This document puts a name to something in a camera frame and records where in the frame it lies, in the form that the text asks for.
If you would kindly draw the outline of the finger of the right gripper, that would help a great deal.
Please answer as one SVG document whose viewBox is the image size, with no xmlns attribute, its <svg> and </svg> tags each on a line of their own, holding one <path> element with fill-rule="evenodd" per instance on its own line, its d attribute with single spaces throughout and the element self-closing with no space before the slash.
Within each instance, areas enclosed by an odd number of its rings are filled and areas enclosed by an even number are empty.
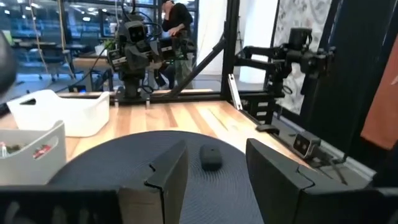
<svg viewBox="0 0 398 224">
<path fill-rule="evenodd" d="M 131 71 L 135 71 L 136 70 L 136 66 L 135 66 L 135 47 L 133 45 L 128 45 L 124 48 L 124 53 L 126 56 L 126 60 L 127 60 L 127 64 L 128 67 Z"/>
<path fill-rule="evenodd" d="M 150 45 L 147 43 L 137 43 L 137 49 L 140 53 L 139 68 L 146 68 L 149 66 L 148 55 L 150 53 Z"/>
</svg>

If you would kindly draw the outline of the white plastic bin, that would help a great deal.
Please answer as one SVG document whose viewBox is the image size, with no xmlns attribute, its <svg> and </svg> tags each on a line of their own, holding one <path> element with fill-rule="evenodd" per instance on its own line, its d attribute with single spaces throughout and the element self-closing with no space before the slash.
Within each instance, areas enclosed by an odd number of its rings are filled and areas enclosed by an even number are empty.
<svg viewBox="0 0 398 224">
<path fill-rule="evenodd" d="M 95 99 L 61 98 L 52 90 L 40 90 L 7 106 L 21 130 L 44 131 L 63 121 L 67 137 L 90 137 L 109 121 L 108 91 Z"/>
</svg>

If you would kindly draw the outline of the orange cloth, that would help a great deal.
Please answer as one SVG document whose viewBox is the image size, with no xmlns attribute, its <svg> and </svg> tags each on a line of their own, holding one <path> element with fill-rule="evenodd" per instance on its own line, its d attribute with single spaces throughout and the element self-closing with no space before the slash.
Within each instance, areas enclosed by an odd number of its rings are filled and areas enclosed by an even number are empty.
<svg viewBox="0 0 398 224">
<path fill-rule="evenodd" d="M 398 36 L 374 95 L 361 137 L 386 150 L 398 141 Z"/>
</svg>

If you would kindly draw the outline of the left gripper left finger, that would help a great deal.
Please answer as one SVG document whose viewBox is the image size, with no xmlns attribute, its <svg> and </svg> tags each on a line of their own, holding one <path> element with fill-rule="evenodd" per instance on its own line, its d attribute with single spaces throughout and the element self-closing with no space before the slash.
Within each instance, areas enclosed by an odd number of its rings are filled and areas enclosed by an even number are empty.
<svg viewBox="0 0 398 224">
<path fill-rule="evenodd" d="M 179 141 L 120 186 L 123 224 L 179 224 L 187 179 L 187 145 Z"/>
</svg>

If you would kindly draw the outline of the background office chair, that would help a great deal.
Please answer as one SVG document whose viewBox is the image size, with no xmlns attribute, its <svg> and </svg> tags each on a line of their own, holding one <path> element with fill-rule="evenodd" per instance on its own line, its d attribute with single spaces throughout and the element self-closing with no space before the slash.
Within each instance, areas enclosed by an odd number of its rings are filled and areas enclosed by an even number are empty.
<svg viewBox="0 0 398 224">
<path fill-rule="evenodd" d="M 56 82 L 59 77 L 59 69 L 65 64 L 68 65 L 70 78 L 72 80 L 76 78 L 70 50 L 47 48 L 39 50 L 39 55 L 45 71 L 50 75 L 52 82 Z"/>
</svg>

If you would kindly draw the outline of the wooden background table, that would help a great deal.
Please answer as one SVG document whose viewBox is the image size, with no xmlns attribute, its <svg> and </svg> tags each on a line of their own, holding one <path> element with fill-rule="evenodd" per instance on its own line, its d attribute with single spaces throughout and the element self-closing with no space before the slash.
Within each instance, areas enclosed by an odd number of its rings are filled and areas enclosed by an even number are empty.
<svg viewBox="0 0 398 224">
<path fill-rule="evenodd" d="M 96 65 L 94 65 L 95 62 L 96 62 L 96 57 L 91 57 L 91 58 L 76 57 L 73 59 L 73 65 L 75 66 L 75 68 L 81 68 L 84 72 L 84 75 L 86 75 L 89 72 L 91 67 L 93 67 L 94 70 L 98 70 L 100 74 L 102 74 L 107 69 L 111 68 L 107 60 L 103 57 L 98 59 Z M 94 72 L 90 72 L 90 74 L 83 79 L 82 82 L 86 86 L 87 91 L 95 91 L 94 79 L 95 79 Z"/>
</svg>

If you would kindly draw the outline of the black flat bracket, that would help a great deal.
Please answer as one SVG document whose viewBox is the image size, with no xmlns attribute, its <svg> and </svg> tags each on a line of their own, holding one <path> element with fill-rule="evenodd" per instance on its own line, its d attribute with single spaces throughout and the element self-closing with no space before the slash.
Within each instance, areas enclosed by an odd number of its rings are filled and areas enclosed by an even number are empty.
<svg viewBox="0 0 398 224">
<path fill-rule="evenodd" d="M 256 127 L 256 131 L 262 133 L 268 133 L 268 134 L 275 134 L 275 135 L 279 135 L 280 130 L 279 128 L 271 125 L 271 124 L 262 124 Z"/>
</svg>

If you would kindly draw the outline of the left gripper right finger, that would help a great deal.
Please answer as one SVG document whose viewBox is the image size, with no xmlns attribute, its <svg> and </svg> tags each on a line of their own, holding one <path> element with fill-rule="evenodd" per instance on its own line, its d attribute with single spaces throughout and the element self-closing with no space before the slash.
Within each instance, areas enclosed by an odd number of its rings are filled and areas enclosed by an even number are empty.
<svg viewBox="0 0 398 224">
<path fill-rule="evenodd" d="M 265 224 L 295 224 L 299 196 L 313 182 L 300 164 L 260 141 L 246 141 L 249 180 Z"/>
</svg>

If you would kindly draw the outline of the black round plate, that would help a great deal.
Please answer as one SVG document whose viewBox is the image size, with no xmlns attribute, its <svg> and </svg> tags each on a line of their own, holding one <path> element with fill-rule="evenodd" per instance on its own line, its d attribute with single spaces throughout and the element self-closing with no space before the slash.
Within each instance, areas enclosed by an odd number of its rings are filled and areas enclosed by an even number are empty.
<svg viewBox="0 0 398 224">
<path fill-rule="evenodd" d="M 136 179 L 150 162 L 181 140 L 187 144 L 189 168 L 180 224 L 264 224 L 244 153 L 222 140 L 197 133 L 150 131 L 107 141 L 72 159 L 50 184 L 119 185 Z M 205 172 L 201 168 L 202 146 L 220 150 L 220 170 Z"/>
</svg>

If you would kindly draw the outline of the small black rounded block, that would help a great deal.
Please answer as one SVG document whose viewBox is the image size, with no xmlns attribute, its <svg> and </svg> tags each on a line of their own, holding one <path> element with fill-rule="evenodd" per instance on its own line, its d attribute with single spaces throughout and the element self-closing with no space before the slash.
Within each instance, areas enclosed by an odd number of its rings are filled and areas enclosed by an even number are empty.
<svg viewBox="0 0 398 224">
<path fill-rule="evenodd" d="M 220 150 L 211 145 L 203 145 L 199 152 L 201 168 L 204 171 L 217 171 L 223 165 Z"/>
</svg>

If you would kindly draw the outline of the grey plastic bin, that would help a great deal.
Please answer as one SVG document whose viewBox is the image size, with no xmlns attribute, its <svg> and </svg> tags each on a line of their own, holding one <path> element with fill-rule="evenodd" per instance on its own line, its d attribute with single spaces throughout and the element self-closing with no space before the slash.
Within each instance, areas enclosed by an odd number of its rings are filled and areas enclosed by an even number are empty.
<svg viewBox="0 0 398 224">
<path fill-rule="evenodd" d="M 42 145 L 52 149 L 34 159 Z M 63 121 L 46 131 L 0 129 L 0 185 L 43 185 L 66 163 Z"/>
</svg>

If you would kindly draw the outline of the person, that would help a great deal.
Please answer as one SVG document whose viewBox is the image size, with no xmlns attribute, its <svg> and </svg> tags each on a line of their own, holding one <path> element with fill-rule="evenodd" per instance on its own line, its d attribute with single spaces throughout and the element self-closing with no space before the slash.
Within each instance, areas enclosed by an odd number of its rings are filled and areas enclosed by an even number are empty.
<svg viewBox="0 0 398 224">
<path fill-rule="evenodd" d="M 173 0 L 162 0 L 164 18 L 162 30 L 171 37 L 186 37 L 191 39 L 190 25 L 193 17 L 187 7 L 182 3 L 174 3 Z M 172 89 L 175 84 L 181 84 L 189 76 L 193 68 L 193 52 L 187 52 L 187 58 L 174 61 L 175 80 L 170 83 Z"/>
</svg>

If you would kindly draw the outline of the red green granola bar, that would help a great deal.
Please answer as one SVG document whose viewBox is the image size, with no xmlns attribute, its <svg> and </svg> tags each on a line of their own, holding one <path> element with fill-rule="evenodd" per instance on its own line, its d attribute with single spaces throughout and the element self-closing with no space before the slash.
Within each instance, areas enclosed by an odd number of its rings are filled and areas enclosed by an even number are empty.
<svg viewBox="0 0 398 224">
<path fill-rule="evenodd" d="M 39 157 L 48 153 L 51 149 L 52 149 L 52 147 L 49 145 L 42 145 L 41 147 L 39 147 L 35 150 L 35 152 L 33 153 L 33 158 L 38 159 Z"/>
</svg>

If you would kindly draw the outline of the silver metal bracket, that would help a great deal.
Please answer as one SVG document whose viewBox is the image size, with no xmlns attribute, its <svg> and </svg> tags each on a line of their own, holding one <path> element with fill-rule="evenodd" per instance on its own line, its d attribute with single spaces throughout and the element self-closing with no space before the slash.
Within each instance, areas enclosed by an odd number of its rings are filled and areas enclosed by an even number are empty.
<svg viewBox="0 0 398 224">
<path fill-rule="evenodd" d="M 239 91 L 235 82 L 235 78 L 233 74 L 229 74 L 228 75 L 228 85 L 229 85 L 229 89 L 231 92 L 231 97 L 232 97 L 232 101 L 233 101 L 233 105 L 234 107 L 241 111 L 243 109 L 242 103 L 241 103 L 241 99 L 239 96 Z"/>
</svg>

